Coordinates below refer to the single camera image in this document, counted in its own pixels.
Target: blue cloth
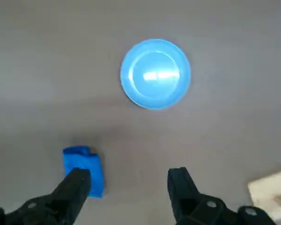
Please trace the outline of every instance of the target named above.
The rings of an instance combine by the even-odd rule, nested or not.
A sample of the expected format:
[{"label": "blue cloth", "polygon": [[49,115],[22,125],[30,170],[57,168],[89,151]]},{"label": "blue cloth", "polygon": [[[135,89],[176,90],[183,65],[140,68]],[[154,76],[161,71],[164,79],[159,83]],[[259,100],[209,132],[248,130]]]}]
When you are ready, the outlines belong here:
[{"label": "blue cloth", "polygon": [[91,153],[88,146],[73,146],[63,150],[63,160],[66,175],[68,175],[73,168],[89,169],[89,197],[102,198],[104,176],[100,158],[97,154]]}]

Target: wooden block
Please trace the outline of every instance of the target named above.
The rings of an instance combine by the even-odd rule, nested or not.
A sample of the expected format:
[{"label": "wooden block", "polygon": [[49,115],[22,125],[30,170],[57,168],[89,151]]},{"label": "wooden block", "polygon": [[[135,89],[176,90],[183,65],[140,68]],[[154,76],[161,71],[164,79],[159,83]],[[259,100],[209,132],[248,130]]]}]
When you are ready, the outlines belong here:
[{"label": "wooden block", "polygon": [[281,172],[248,183],[254,206],[281,220]]}]

